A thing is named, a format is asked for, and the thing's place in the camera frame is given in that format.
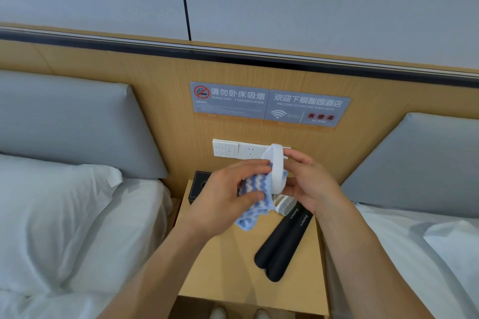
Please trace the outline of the person's left hand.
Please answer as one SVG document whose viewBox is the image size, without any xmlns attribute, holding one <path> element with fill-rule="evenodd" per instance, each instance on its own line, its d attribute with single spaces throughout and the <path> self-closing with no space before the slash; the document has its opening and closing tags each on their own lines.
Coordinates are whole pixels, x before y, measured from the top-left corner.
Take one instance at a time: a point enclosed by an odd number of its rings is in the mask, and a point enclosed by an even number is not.
<svg viewBox="0 0 479 319">
<path fill-rule="evenodd" d="M 185 217 L 187 227 L 193 229 L 202 243 L 228 229 L 249 202 L 262 199 L 262 193 L 238 196 L 238 188 L 254 174 L 268 174 L 269 164 L 266 159 L 241 160 L 212 173 Z"/>
</svg>

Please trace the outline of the black brush with white head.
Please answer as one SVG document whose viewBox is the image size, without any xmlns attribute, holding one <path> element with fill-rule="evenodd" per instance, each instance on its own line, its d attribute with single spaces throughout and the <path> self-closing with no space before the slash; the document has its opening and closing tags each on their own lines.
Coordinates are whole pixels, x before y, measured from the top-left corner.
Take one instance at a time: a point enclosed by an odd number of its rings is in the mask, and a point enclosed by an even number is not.
<svg viewBox="0 0 479 319">
<path fill-rule="evenodd" d="M 273 203 L 275 212 L 284 217 L 254 256 L 254 262 L 260 269 L 267 268 L 303 210 L 302 205 L 296 199 L 287 195 L 275 195 Z"/>
</svg>

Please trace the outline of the white socket panel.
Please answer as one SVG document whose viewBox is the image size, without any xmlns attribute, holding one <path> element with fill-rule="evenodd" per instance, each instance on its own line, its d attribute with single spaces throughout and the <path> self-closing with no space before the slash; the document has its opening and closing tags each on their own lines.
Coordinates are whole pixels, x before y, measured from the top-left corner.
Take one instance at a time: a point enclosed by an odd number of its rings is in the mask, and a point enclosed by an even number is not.
<svg viewBox="0 0 479 319">
<path fill-rule="evenodd" d="M 263 153 L 270 145 L 261 145 L 255 143 L 239 142 L 238 159 L 261 159 Z"/>
</svg>

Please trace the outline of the grey no-smoking sign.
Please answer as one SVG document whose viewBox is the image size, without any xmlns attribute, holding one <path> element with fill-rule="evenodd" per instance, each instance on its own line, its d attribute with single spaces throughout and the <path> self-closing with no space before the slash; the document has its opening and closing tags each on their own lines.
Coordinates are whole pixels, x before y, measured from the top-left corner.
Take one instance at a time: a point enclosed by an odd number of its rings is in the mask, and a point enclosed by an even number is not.
<svg viewBox="0 0 479 319">
<path fill-rule="evenodd" d="M 196 113 L 263 120 L 269 89 L 190 82 L 190 93 Z"/>
</svg>

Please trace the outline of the wooden headboard panel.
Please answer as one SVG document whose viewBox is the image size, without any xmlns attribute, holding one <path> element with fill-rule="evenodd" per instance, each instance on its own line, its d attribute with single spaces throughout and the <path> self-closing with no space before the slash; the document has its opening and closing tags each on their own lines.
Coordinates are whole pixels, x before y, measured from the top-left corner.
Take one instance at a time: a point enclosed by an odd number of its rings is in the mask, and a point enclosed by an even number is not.
<svg viewBox="0 0 479 319">
<path fill-rule="evenodd" d="M 196 171 L 234 160 L 212 140 L 279 143 L 308 154 L 342 183 L 410 112 L 479 120 L 479 70 L 325 56 L 0 22 L 0 70 L 130 85 L 168 170 L 173 197 Z M 194 111 L 190 82 L 351 99 L 333 128 Z"/>
</svg>

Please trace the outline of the black box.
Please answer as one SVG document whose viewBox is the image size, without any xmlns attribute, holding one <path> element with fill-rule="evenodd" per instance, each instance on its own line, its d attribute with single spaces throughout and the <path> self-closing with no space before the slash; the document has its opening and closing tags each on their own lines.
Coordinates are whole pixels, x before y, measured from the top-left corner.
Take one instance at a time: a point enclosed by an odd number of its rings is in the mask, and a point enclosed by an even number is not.
<svg viewBox="0 0 479 319">
<path fill-rule="evenodd" d="M 202 189 L 206 185 L 211 172 L 206 171 L 196 171 L 193 178 L 192 186 L 188 195 L 188 201 L 190 205 L 195 201 L 195 199 L 200 195 Z"/>
</svg>

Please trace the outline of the person's right forearm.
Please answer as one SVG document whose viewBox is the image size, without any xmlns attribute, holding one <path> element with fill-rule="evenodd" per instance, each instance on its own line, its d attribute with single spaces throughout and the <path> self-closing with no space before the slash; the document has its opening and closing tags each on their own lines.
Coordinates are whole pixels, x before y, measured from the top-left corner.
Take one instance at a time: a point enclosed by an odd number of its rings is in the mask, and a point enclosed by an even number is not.
<svg viewBox="0 0 479 319">
<path fill-rule="evenodd" d="M 354 207 L 317 219 L 355 319 L 435 319 Z"/>
</svg>

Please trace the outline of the white phone handset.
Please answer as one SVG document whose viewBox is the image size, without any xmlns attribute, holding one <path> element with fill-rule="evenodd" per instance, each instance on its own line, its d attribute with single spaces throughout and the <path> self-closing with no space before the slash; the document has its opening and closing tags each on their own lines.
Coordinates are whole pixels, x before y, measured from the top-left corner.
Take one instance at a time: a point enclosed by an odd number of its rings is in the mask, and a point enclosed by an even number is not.
<svg viewBox="0 0 479 319">
<path fill-rule="evenodd" d="M 267 147 L 261 159 L 269 160 L 271 172 L 270 176 L 270 191 L 271 195 L 280 194 L 286 184 L 286 177 L 288 172 L 284 170 L 284 148 L 280 144 L 271 144 Z"/>
</svg>

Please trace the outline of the white pillow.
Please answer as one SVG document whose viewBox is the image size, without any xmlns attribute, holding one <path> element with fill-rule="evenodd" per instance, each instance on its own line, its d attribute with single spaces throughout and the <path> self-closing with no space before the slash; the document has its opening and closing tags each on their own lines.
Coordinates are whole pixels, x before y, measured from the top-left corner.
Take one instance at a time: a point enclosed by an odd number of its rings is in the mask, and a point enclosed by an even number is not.
<svg viewBox="0 0 479 319">
<path fill-rule="evenodd" d="M 122 173 L 0 154 L 0 290 L 56 291 Z"/>
<path fill-rule="evenodd" d="M 479 219 L 435 224 L 423 237 L 479 307 Z"/>
</svg>

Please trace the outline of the person's right hand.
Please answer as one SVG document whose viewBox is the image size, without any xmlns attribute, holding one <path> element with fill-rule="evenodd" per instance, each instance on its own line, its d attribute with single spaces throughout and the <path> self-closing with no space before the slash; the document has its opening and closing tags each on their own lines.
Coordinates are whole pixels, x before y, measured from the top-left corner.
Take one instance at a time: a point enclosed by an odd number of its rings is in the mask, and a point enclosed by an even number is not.
<svg viewBox="0 0 479 319">
<path fill-rule="evenodd" d="M 320 163 L 306 172 L 289 172 L 281 192 L 301 202 L 322 225 L 326 222 L 354 220 L 358 211 L 342 193 L 339 184 Z"/>
</svg>

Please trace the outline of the person's left forearm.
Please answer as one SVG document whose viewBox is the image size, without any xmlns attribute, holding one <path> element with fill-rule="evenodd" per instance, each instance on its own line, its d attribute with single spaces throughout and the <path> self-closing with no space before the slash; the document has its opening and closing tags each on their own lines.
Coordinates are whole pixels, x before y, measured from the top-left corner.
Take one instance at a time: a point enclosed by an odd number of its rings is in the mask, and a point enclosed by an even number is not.
<svg viewBox="0 0 479 319">
<path fill-rule="evenodd" d="M 201 250 L 235 220 L 185 215 L 97 319 L 167 319 Z"/>
</svg>

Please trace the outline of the grey headboard cushion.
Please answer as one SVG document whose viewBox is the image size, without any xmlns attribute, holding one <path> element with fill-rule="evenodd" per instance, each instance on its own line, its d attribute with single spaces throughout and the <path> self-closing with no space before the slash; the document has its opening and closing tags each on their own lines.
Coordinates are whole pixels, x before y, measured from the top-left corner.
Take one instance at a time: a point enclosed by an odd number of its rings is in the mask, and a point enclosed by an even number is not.
<svg viewBox="0 0 479 319">
<path fill-rule="evenodd" d="M 133 88 L 122 83 L 0 70 L 0 153 L 168 177 Z"/>
<path fill-rule="evenodd" d="M 479 119 L 408 113 L 341 185 L 351 201 L 479 218 Z"/>
</svg>

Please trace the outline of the grey welcome sign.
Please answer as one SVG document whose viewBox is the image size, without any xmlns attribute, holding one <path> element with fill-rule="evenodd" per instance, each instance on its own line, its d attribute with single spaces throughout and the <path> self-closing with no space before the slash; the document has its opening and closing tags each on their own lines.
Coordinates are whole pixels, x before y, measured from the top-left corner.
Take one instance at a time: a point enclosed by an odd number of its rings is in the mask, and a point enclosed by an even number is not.
<svg viewBox="0 0 479 319">
<path fill-rule="evenodd" d="M 335 128 L 350 102 L 349 97 L 270 90 L 264 119 Z"/>
</svg>

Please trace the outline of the white bed sheet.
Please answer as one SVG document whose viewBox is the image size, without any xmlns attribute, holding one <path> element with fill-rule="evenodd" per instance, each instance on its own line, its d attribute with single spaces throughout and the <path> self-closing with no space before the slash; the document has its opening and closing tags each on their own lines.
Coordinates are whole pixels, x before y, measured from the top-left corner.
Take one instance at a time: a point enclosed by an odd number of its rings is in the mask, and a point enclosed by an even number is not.
<svg viewBox="0 0 479 319">
<path fill-rule="evenodd" d="M 166 235 L 171 193 L 158 179 L 124 179 L 90 228 L 56 291 L 0 290 L 0 319 L 96 319 Z"/>
<path fill-rule="evenodd" d="M 461 218 L 356 204 L 401 276 L 436 319 L 479 319 L 471 300 L 423 234 L 435 224 Z"/>
</svg>

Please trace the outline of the blue striped cleaning cloth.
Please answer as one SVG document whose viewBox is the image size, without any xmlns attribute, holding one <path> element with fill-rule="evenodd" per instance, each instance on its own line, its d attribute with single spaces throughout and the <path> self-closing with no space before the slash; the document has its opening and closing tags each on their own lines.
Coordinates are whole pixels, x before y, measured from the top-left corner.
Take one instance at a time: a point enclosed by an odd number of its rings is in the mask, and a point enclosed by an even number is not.
<svg viewBox="0 0 479 319">
<path fill-rule="evenodd" d="M 240 191 L 251 192 L 251 191 L 270 191 L 270 176 L 268 174 L 254 174 L 246 178 L 240 189 Z M 241 228 L 243 231 L 251 231 L 256 225 L 260 215 L 267 214 L 242 214 L 236 221 L 235 224 Z"/>
</svg>

